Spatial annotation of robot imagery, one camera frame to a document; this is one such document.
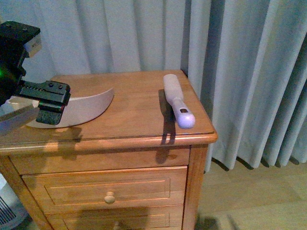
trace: white curtain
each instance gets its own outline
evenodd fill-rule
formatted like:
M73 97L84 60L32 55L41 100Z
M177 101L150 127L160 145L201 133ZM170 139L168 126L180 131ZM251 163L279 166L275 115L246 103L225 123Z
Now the white curtain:
M211 158L307 160L306 0L2 0L41 29L26 78L182 69L216 127Z

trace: nightstand top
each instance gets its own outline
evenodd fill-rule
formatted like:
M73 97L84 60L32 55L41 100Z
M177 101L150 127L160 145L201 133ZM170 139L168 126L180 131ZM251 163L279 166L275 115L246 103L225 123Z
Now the nightstand top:
M192 129L181 129L172 121L163 90L163 76L169 73L178 76L184 102L196 118ZM102 115L82 125L57 129L23 126L0 137L1 155L207 144L217 139L180 70L56 76L53 80L69 84L72 97L114 88L114 98Z

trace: wooden drawer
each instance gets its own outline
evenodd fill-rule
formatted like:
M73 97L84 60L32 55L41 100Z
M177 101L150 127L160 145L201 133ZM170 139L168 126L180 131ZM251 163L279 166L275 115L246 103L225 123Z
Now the wooden drawer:
M130 149L95 154L10 156L21 175L95 170L181 166L189 163L188 147Z
M123 208L49 214L47 219L54 230L180 230L182 213L183 206Z
M24 175L45 213L183 204L187 167ZM113 192L115 202L107 204Z

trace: round wooden knob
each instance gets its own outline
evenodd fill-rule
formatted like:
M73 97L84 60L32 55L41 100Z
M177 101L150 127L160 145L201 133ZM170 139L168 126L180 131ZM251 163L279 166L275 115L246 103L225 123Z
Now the round wooden knob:
M110 205L115 202L115 197L113 192L107 192L105 196L105 202Z

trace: wooden floor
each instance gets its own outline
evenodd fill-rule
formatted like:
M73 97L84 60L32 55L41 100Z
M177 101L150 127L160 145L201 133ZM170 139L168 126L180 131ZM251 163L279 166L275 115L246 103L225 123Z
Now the wooden floor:
M307 163L286 167L215 162L204 175L196 230L307 230ZM38 230L28 218L16 230Z

